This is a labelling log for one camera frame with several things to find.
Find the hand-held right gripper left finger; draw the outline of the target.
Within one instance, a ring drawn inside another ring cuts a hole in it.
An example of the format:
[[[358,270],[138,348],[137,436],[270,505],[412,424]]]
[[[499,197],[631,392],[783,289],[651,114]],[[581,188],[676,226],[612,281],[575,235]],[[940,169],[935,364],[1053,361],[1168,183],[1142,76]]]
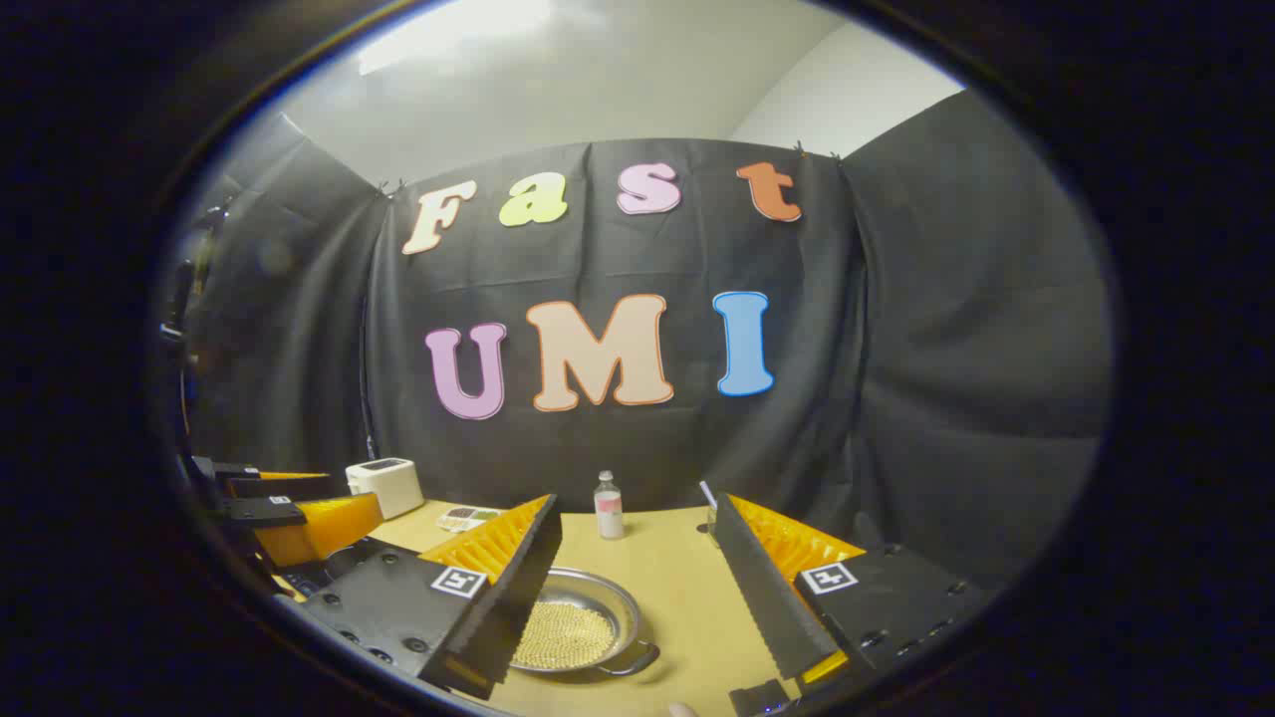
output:
[[[411,679],[491,695],[562,541],[555,494],[436,549],[379,549],[301,603],[310,621]]]

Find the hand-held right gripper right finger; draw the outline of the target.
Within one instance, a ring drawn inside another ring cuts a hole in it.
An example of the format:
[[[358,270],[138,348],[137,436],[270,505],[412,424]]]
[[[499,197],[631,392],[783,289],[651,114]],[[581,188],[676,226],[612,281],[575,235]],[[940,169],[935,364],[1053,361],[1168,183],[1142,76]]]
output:
[[[741,496],[714,541],[783,679],[861,686],[915,663],[986,607],[974,580],[898,543],[857,549]]]

